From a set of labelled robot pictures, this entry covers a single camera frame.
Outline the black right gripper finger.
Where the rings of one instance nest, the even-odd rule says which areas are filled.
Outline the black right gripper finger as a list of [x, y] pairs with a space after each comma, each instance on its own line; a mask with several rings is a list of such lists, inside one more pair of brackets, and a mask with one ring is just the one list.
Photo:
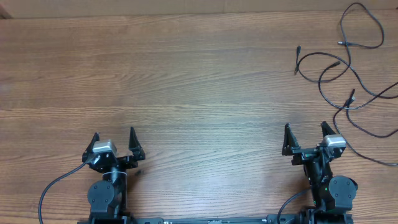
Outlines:
[[290, 124], [287, 123], [284, 127], [284, 143], [282, 146], [283, 156], [293, 156], [300, 150], [297, 138], [294, 136]]
[[326, 121], [323, 121], [321, 123], [321, 128], [322, 128], [323, 137], [336, 134], [335, 131], [330, 127], [330, 125]]

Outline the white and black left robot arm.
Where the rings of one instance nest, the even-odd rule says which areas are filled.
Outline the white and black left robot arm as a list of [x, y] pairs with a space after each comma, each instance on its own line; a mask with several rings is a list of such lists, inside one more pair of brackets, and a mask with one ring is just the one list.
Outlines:
[[95, 133], [82, 155], [82, 162], [99, 172], [102, 179], [92, 184], [87, 193], [90, 203], [88, 223], [133, 223], [127, 211], [127, 170], [138, 167], [146, 158], [134, 128], [130, 128], [128, 156], [117, 156], [117, 148], [110, 139], [100, 140]]

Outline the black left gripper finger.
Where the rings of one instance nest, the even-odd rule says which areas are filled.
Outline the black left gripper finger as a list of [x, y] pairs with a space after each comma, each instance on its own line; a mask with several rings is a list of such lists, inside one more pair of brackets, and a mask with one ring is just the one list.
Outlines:
[[145, 152], [139, 143], [135, 129], [133, 127], [130, 128], [129, 150], [132, 152], [135, 161], [142, 161], [146, 159]]
[[100, 140], [99, 133], [94, 133], [92, 140], [90, 141], [88, 147], [84, 150], [84, 152], [82, 154], [81, 159], [83, 162], [88, 162], [92, 159], [92, 157], [94, 156], [94, 152], [93, 152], [94, 144], [95, 144], [95, 142], [97, 142], [99, 140]]

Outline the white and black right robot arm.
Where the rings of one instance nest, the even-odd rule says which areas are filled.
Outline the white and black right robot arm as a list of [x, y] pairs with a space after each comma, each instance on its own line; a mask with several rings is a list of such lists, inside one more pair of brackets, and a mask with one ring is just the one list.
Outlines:
[[289, 198], [277, 214], [278, 223], [353, 223], [348, 214], [358, 184], [351, 178], [333, 175], [330, 163], [341, 157], [346, 149], [346, 140], [336, 134], [327, 122], [321, 123], [323, 139], [313, 148], [302, 148], [294, 136], [290, 124], [284, 127], [283, 156], [292, 156], [293, 166], [303, 166], [312, 193], [313, 205], [303, 208], [296, 215], [283, 215], [283, 209], [293, 200], [307, 192], [303, 190]]

